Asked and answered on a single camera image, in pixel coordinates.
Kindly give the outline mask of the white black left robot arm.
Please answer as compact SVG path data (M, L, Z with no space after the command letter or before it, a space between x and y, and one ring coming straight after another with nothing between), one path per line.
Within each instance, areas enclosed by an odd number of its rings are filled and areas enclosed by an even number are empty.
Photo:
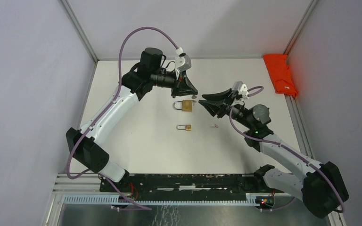
M187 70L191 68L190 57L182 48L176 49L176 54L174 69L167 70L163 67L166 59L163 52L146 48L139 62L122 76L120 84L101 109L79 129L70 128L66 132L70 159L110 179L111 186L118 192L129 187L128 171L112 162L101 147L116 124L153 87L170 89L173 98L198 94L187 77Z

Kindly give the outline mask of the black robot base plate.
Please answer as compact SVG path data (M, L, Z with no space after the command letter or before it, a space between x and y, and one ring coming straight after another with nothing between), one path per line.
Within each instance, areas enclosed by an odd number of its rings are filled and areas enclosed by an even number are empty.
M100 192L119 190L137 201L243 201L246 194L279 194L254 174L130 174L110 183L99 176Z

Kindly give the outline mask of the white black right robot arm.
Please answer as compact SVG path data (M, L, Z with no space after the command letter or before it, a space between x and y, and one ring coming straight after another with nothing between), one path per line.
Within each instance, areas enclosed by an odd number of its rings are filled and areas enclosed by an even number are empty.
M271 122L267 106L257 104L245 108L244 101L263 91L263 86L230 88L221 93L204 94L198 103L211 116L227 116L235 131L246 144L271 157L289 170L283 173L274 166L257 170L254 188L266 192L273 188L301 200L316 217L324 218L332 212L344 213L349 194L337 165L321 163L303 155L277 136L268 124Z

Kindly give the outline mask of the large brass padlock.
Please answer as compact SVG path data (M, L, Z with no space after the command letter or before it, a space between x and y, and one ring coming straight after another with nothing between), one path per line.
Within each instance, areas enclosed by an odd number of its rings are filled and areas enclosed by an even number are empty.
M184 99L182 101L175 101L173 103L173 109L183 112L192 112L193 106L196 103L195 100Z

